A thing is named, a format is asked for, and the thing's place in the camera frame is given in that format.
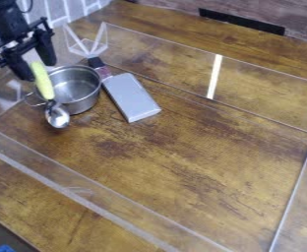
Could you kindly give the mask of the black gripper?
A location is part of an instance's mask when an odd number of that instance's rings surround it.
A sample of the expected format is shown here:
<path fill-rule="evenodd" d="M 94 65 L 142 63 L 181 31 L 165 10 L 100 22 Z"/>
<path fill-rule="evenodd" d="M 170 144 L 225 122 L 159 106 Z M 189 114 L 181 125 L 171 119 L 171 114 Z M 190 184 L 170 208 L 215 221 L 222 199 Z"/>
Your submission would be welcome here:
<path fill-rule="evenodd" d="M 16 76 L 32 82 L 36 77 L 23 55 L 32 49 L 46 66 L 56 64 L 54 30 L 47 17 L 28 24 L 24 18 L 0 18 L 0 67 L 9 66 Z"/>

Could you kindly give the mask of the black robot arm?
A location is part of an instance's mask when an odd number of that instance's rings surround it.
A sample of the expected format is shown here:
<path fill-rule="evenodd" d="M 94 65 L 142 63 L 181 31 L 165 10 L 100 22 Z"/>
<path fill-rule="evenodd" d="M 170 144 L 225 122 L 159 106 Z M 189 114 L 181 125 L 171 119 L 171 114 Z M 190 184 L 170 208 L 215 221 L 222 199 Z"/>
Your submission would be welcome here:
<path fill-rule="evenodd" d="M 24 60 L 24 55 L 32 49 L 38 51 L 46 66 L 56 64 L 54 35 L 47 17 L 40 17 L 30 24 L 17 0 L 0 0 L 0 67 L 9 67 L 21 80 L 32 82 L 36 79 Z"/>

